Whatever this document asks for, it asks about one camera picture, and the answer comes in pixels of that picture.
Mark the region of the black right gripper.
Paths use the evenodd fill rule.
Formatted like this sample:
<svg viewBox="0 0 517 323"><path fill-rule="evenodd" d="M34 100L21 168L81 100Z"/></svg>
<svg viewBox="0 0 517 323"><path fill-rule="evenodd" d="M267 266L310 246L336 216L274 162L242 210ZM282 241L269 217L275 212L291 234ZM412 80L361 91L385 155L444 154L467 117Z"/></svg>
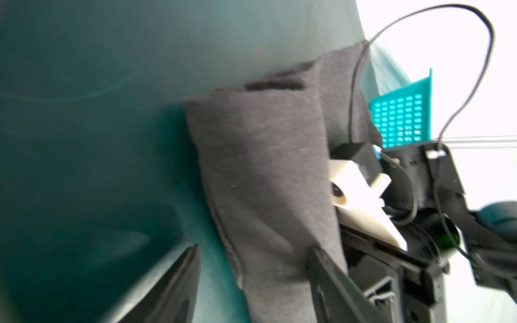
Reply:
<svg viewBox="0 0 517 323"><path fill-rule="evenodd" d="M446 322L445 276L460 234L433 201L385 194L339 207L351 277L389 322Z"/></svg>

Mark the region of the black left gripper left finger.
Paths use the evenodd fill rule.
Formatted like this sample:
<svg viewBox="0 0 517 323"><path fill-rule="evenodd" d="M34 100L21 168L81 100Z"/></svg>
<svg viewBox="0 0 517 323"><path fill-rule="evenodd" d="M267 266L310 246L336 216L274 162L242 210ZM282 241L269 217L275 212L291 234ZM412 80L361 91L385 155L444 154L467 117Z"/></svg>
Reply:
<svg viewBox="0 0 517 323"><path fill-rule="evenodd" d="M201 255L194 245L119 322L192 322L200 274Z"/></svg>

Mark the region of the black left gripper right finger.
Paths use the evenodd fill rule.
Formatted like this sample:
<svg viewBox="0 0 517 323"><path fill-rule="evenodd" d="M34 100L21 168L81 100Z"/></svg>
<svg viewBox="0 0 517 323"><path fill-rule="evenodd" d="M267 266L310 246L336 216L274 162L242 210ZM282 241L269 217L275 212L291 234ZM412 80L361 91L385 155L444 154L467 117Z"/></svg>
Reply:
<svg viewBox="0 0 517 323"><path fill-rule="evenodd" d="M309 251L308 279L318 323L388 321L319 247Z"/></svg>

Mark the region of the dark grey long pants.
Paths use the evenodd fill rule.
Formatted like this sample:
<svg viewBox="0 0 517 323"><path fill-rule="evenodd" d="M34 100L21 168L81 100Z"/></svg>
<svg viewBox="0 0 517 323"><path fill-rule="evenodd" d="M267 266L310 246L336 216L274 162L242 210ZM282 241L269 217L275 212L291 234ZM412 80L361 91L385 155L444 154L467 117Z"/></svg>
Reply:
<svg viewBox="0 0 517 323"><path fill-rule="evenodd" d="M315 322L309 250L347 269L329 154L382 145L360 89L358 43L241 86L184 100L203 188L253 322Z"/></svg>

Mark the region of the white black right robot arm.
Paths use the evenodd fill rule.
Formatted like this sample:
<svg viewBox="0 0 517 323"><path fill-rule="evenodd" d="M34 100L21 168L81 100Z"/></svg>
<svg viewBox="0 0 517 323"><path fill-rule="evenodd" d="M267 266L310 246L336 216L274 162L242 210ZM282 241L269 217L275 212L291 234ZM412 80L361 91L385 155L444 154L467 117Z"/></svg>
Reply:
<svg viewBox="0 0 517 323"><path fill-rule="evenodd" d="M446 322L451 259L476 284L516 296L515 203L467 207L450 150L436 141L331 152L331 183L352 281L380 322Z"/></svg>

